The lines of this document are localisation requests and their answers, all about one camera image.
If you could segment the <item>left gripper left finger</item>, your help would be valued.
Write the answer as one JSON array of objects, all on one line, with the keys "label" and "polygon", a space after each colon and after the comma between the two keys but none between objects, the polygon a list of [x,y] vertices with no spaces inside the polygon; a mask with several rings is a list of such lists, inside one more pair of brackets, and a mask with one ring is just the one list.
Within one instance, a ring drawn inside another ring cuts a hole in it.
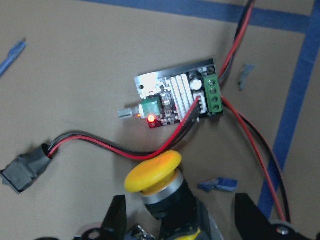
[{"label": "left gripper left finger", "polygon": [[102,240],[124,240],[127,230],[127,205],[125,195],[116,195],[101,224]]}]

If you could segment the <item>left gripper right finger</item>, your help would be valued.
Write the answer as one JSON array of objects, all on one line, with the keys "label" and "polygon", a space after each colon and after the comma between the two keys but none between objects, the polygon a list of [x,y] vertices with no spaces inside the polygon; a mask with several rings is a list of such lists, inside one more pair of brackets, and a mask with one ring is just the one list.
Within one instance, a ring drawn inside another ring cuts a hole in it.
[{"label": "left gripper right finger", "polygon": [[266,240],[271,224],[246,193],[235,194],[236,228],[243,240]]}]

